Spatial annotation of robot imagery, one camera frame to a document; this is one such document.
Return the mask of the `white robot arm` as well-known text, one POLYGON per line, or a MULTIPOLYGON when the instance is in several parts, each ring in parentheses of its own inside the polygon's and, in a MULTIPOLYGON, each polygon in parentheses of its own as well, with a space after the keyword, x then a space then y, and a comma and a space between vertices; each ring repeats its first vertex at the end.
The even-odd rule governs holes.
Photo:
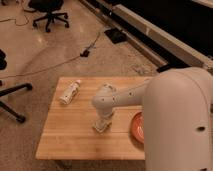
POLYGON ((107 127, 113 109, 140 106, 147 171, 213 171, 213 75, 199 67, 170 69, 117 90, 105 84, 92 99, 107 127))

